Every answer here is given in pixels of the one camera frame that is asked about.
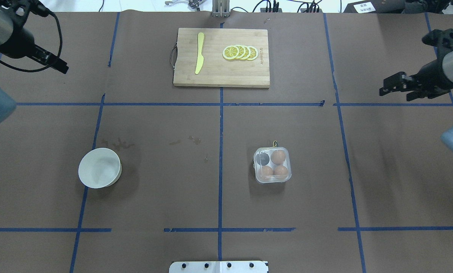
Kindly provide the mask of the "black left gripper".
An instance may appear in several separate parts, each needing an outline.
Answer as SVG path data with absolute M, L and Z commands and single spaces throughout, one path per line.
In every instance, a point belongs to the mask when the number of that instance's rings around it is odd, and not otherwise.
M 33 34 L 24 27 L 19 28 L 13 25 L 6 26 L 3 30 L 6 38 L 1 45 L 1 53 L 7 57 L 18 59 L 29 57 L 41 62 L 44 66 L 55 69 L 58 72 L 67 74 L 69 67 L 67 62 L 60 59 L 52 52 L 45 50 L 34 43 Z

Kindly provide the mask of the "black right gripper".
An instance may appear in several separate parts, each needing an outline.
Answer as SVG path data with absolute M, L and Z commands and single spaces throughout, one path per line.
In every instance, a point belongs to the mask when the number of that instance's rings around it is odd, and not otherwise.
M 379 88 L 379 96 L 405 92 L 406 101 L 411 102 L 425 97 L 439 97 L 451 92 L 451 89 L 439 62 L 432 61 L 413 76 L 398 72 L 384 79 L 384 87 Z

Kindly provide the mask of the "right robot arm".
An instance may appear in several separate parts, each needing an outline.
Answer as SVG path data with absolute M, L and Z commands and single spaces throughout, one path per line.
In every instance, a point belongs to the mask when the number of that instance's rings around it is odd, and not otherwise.
M 392 92 L 405 92 L 407 102 L 449 95 L 453 104 L 453 48 L 440 46 L 436 60 L 423 65 L 415 74 L 401 71 L 385 78 L 379 95 Z M 443 132 L 440 139 L 453 152 L 453 126 Z

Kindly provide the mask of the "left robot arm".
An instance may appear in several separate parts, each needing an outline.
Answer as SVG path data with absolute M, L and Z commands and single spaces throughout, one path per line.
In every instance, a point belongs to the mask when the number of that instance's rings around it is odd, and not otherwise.
M 59 47 L 54 54 L 34 41 L 33 34 L 25 29 L 29 14 L 40 17 L 51 16 L 58 28 Z M 23 69 L 6 63 L 0 57 L 0 65 L 18 72 L 35 73 L 46 69 L 55 69 L 66 74 L 69 67 L 61 59 L 63 50 L 63 34 L 58 16 L 39 0 L 0 0 L 0 54 L 12 59 L 29 58 L 42 65 L 38 69 Z M 7 119 L 17 107 L 13 100 L 0 87 L 0 124 Z

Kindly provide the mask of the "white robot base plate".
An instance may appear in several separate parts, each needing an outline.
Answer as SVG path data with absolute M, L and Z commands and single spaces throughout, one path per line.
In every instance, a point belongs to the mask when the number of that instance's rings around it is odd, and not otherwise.
M 267 261 L 179 261 L 171 263 L 169 273 L 268 273 Z

